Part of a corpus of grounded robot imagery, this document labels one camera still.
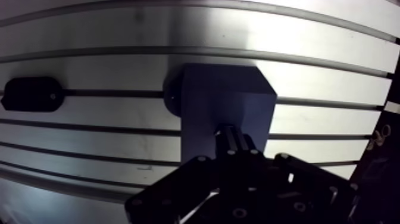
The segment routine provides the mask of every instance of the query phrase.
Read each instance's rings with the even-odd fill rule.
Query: reflective metal surface
[[[13,77],[47,74],[68,89],[160,91],[168,71],[183,63],[257,66],[283,98],[383,105],[391,83],[382,77],[267,60],[193,55],[107,55],[0,64],[0,89],[4,89]]]
[[[23,164],[40,170],[120,183],[151,185],[172,172],[174,167],[112,163],[58,155],[33,153],[0,147],[0,161]]]
[[[93,2],[97,0],[37,0],[24,2],[20,1],[0,1],[0,19],[10,18],[22,14],[32,13],[35,11],[48,10],[55,7],[63,7],[72,4],[81,4],[85,2]]]
[[[0,118],[81,125],[180,129],[180,120],[163,108],[161,99],[69,97],[53,113],[0,109]],[[368,135],[379,111],[276,105],[270,133]]]
[[[0,216],[9,224],[127,224],[122,204],[106,203],[0,179]]]
[[[208,46],[388,72],[394,71],[400,50],[394,43],[314,21],[204,7],[122,8],[49,17],[0,28],[0,43],[0,56],[106,46]]]
[[[89,155],[180,161],[180,138],[0,124],[0,142]]]
[[[277,4],[300,10],[312,11],[374,28],[393,36],[400,37],[400,8],[389,1],[335,0],[335,1],[293,1],[293,0],[250,0],[268,4]]]
[[[359,160],[368,140],[268,140],[266,157],[290,154],[308,163]]]
[[[394,102],[387,101],[385,105],[385,110],[392,113],[400,113],[400,105]]]
[[[329,167],[322,167],[322,169],[334,173],[342,178],[350,179],[351,175],[355,170],[356,165],[349,165],[349,166],[329,166]]]
[[[121,193],[125,193],[125,194],[130,194],[130,195],[137,194],[143,190],[143,188],[133,188],[133,187],[129,187],[129,186],[117,186],[117,185],[110,185],[110,184],[104,184],[104,183],[80,181],[80,180],[70,179],[70,178],[62,178],[62,177],[58,177],[58,176],[54,176],[54,175],[47,175],[47,174],[43,174],[43,173],[38,173],[38,172],[34,172],[34,171],[19,169],[16,167],[11,167],[11,166],[0,164],[0,177],[4,178],[4,179],[8,179],[8,177],[3,174],[3,172],[2,172],[3,170],[5,170],[6,172],[15,172],[15,173],[20,173],[20,174],[26,175],[26,176],[33,176],[36,178],[55,181],[55,182],[59,182],[60,184],[66,183],[66,184],[70,184],[72,186],[87,186],[87,187],[91,187],[91,188],[104,189],[104,190],[109,190],[109,191],[113,191],[113,192],[121,192]],[[33,186],[33,187],[37,187],[40,189],[55,191],[55,192],[59,192],[59,193],[62,193],[62,191],[65,191],[64,188],[61,188],[59,190],[54,189],[54,188],[47,188],[47,186],[43,186],[41,182],[30,183],[30,182],[25,182],[24,180],[17,181],[16,179],[11,179],[11,181],[18,182],[21,184],[26,184],[26,185]],[[67,190],[69,192],[73,193],[75,191],[75,189],[76,188],[71,188],[71,189],[67,189]]]

